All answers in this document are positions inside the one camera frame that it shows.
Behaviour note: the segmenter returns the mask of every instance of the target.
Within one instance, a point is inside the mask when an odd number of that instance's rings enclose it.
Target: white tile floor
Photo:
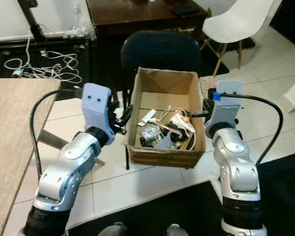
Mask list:
[[[230,73],[219,76],[219,80],[243,80],[245,94],[270,99],[280,106],[280,95],[295,83],[295,46],[270,27],[263,27],[253,38],[257,46],[243,50],[241,70],[236,68],[236,52],[225,54],[223,62],[229,67]],[[84,119],[80,106],[79,99],[55,102],[45,129],[70,141],[77,131],[83,130]],[[251,158],[256,161],[274,134],[278,118],[275,111],[266,105],[243,100],[242,106],[244,109],[238,114],[238,129],[249,146]],[[284,112],[284,119],[282,133],[264,162],[295,153],[295,113]],[[57,157],[58,151],[44,144],[39,144],[39,149],[45,169]],[[206,153],[197,166],[190,170],[130,164],[130,170],[127,171],[122,137],[116,136],[115,142],[104,147],[100,155],[106,165],[98,170],[95,167],[85,177],[67,227],[71,228],[210,178],[219,192],[219,185],[216,184],[219,170],[212,150],[210,140],[207,139]],[[36,169],[32,159],[9,217],[5,236],[15,236],[24,226],[36,183]]]

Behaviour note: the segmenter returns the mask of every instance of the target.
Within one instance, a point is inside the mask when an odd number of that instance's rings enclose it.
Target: cardboard box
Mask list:
[[[126,126],[125,145],[132,163],[185,168],[193,168],[197,164],[206,149],[204,125],[201,118],[191,119],[196,129],[194,150],[161,150],[142,147],[140,133],[147,126],[137,125],[151,109],[157,110],[156,117],[170,105],[173,108],[179,107],[188,111],[202,110],[197,73],[139,67],[131,104],[134,109]]]

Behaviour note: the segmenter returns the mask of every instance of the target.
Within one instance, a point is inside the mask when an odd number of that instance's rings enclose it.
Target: black chair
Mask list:
[[[199,73],[200,54],[198,42],[183,33],[140,31],[129,36],[121,49],[124,108],[130,103],[139,66]]]

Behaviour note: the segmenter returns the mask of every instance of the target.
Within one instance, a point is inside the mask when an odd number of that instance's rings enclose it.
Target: wooden chair leg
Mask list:
[[[201,46],[200,50],[202,50],[209,42],[211,41],[210,38],[208,38],[205,43]]]
[[[216,74],[217,74],[218,68],[220,67],[220,64],[221,64],[221,62],[222,62],[222,57],[223,57],[223,55],[225,54],[226,48],[227,48],[227,43],[224,43],[224,44],[223,44],[222,51],[221,51],[221,53],[220,53],[220,58],[219,58],[218,61],[217,61],[217,64],[216,64],[216,67],[215,67],[215,70],[214,70],[214,73],[213,73],[213,78],[216,77]]]
[[[242,40],[239,41],[239,48],[238,48],[238,70],[241,69],[241,52],[242,52]]]

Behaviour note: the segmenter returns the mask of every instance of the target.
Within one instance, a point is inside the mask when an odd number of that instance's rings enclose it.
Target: dark wooden table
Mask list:
[[[164,30],[177,27],[195,27],[194,37],[202,31],[207,12],[192,0],[87,0],[95,24],[97,40],[102,49],[108,84],[117,98],[118,81],[112,76],[109,64],[109,38],[127,35],[139,30]],[[193,6],[195,14],[176,16],[172,9]]]

